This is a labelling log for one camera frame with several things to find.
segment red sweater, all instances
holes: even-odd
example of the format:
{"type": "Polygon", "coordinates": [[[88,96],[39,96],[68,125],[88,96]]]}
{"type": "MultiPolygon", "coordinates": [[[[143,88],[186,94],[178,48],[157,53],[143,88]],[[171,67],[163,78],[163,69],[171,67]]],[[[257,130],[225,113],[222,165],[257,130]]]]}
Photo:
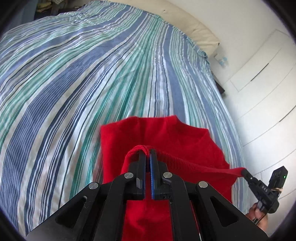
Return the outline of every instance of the red sweater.
{"type": "MultiPolygon", "coordinates": [[[[127,172],[142,149],[147,157],[156,149],[157,159],[184,181],[207,181],[231,202],[231,186],[243,168],[229,169],[224,155],[207,129],[188,126],[176,116],[130,117],[101,127],[104,183],[127,172]]],[[[128,201],[122,240],[172,240],[167,200],[151,200],[150,177],[146,178],[146,199],[128,201]]]]}

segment finger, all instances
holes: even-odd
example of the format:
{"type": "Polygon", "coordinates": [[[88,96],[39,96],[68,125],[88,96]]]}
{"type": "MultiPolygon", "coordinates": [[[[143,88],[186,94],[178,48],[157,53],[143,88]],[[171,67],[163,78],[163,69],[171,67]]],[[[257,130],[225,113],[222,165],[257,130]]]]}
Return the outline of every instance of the finger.
{"type": "Polygon", "coordinates": [[[261,228],[264,232],[266,232],[268,227],[268,216],[266,215],[258,224],[258,227],[261,228]]]}
{"type": "Polygon", "coordinates": [[[255,213],[255,217],[256,217],[257,219],[261,219],[261,218],[263,217],[263,215],[264,215],[264,213],[261,212],[259,208],[256,208],[256,210],[255,210],[254,213],[255,213]]]}
{"type": "Polygon", "coordinates": [[[247,214],[248,218],[253,220],[256,216],[255,216],[255,210],[254,209],[250,209],[249,213],[247,214]]]}
{"type": "Polygon", "coordinates": [[[253,206],[249,209],[249,212],[252,210],[255,210],[256,207],[257,207],[257,203],[254,203],[253,206]]]}

